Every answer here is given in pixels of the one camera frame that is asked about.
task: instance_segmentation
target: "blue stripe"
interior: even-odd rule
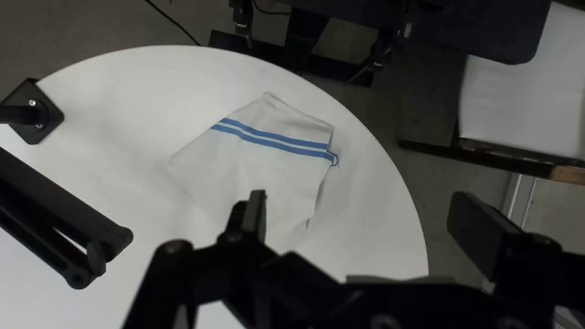
[[[240,129],[235,129],[231,126],[216,124],[216,126],[213,126],[213,129],[238,135],[240,138],[249,140],[253,144],[278,147],[278,149],[284,149],[284,151],[289,151],[289,153],[299,153],[299,155],[308,155],[308,157],[322,157],[322,158],[328,158],[330,162],[337,162],[337,155],[330,153],[330,151],[302,149],[302,147],[288,146],[288,144],[282,144],[282,142],[277,142],[277,140],[257,138],[257,136],[251,136],[251,135],[247,135],[247,133],[244,133]]]
[[[229,124],[229,126],[236,126],[244,131],[249,131],[253,135],[258,135],[258,136],[266,136],[266,138],[277,138],[277,140],[282,140],[282,142],[289,142],[289,144],[297,144],[297,146],[308,146],[308,147],[322,147],[322,149],[330,149],[330,144],[324,144],[324,142],[313,142],[313,140],[304,140],[304,138],[291,138],[291,136],[286,136],[286,135],[278,135],[278,133],[271,133],[271,131],[260,131],[260,129],[255,129],[253,126],[247,126],[240,120],[235,120],[235,118],[224,118],[220,120],[224,124]]]

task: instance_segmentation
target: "striped towel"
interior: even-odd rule
[[[266,93],[180,149],[169,168],[216,232],[236,200],[267,189],[267,241],[282,244],[308,226],[321,184],[339,162],[331,136],[331,124]]]

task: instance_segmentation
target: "white round table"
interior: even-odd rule
[[[121,327],[158,244],[183,237],[204,246],[220,233],[202,226],[205,211],[169,177],[171,155],[264,91],[331,122],[342,158],[295,250],[339,279],[428,274],[416,204],[384,147],[341,102],[282,67],[209,47],[156,45],[74,63],[39,85],[66,120],[37,146],[0,126],[0,146],[132,228],[134,242],[103,277],[74,290],[0,230],[0,327]],[[222,306],[200,314],[200,327],[233,323]]]

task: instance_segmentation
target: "folded towel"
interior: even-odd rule
[[[267,241],[278,244],[315,213],[321,184],[339,162],[331,136],[331,124],[266,93],[180,149],[169,168],[216,230],[236,200],[267,189]]]

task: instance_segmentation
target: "gray floor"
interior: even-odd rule
[[[266,7],[282,9],[278,3],[260,1]],[[233,30],[227,0],[160,3],[185,21],[204,43],[211,29]],[[286,25],[286,16],[258,16],[255,34],[260,40],[280,43]],[[333,21],[319,43],[319,52],[359,62],[368,52],[374,36],[372,29]],[[2,0],[0,43],[0,96],[4,96],[26,76],[46,76],[94,54],[145,43],[191,43],[191,40],[141,0]],[[399,133],[432,140],[448,138],[445,131],[450,131],[454,122],[450,104],[456,102],[456,56],[425,45],[414,49],[425,58],[406,51],[377,78],[374,89],[313,80],[339,96],[379,136],[401,168],[425,224],[432,272],[480,285],[480,272],[447,232],[450,195],[456,189],[469,189],[500,206],[511,175],[397,147]],[[538,197],[547,199],[547,193],[551,189],[544,189],[544,195],[538,193]]]

